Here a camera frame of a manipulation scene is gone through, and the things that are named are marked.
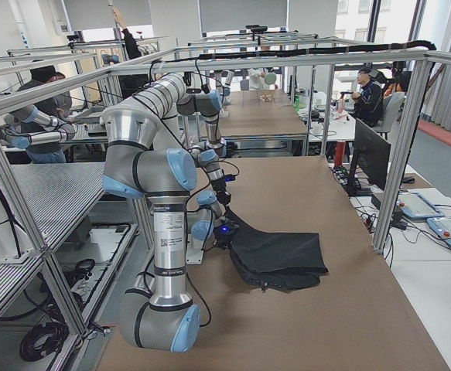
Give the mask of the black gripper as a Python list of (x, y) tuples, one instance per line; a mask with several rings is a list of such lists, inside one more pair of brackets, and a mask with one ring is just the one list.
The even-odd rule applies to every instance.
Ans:
[(230, 211), (229, 203), (231, 201), (231, 194), (227, 191), (227, 184), (225, 181), (212, 181), (212, 188), (216, 193), (219, 203), (224, 204), (225, 211)]

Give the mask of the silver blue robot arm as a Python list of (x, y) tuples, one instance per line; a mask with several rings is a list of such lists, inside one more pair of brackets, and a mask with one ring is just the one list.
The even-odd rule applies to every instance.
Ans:
[(153, 287), (128, 289), (121, 333), (145, 349), (186, 352), (200, 329), (200, 307), (186, 289), (186, 207), (197, 185), (196, 164), (182, 148), (152, 150), (161, 115), (125, 100), (104, 110), (109, 144), (102, 179), (106, 192), (147, 198), (154, 206)]
[(206, 84), (198, 87), (191, 73), (167, 73), (132, 94), (134, 102), (149, 109), (174, 141), (178, 140), (177, 134), (171, 131), (169, 122), (177, 114), (198, 114), (204, 119), (207, 139), (190, 146), (188, 152), (194, 156), (199, 167), (206, 169), (218, 202), (228, 207), (231, 194), (227, 191), (227, 182), (231, 177), (225, 175), (219, 166), (219, 160), (227, 157), (227, 142), (219, 129), (223, 97), (223, 94), (211, 90)]

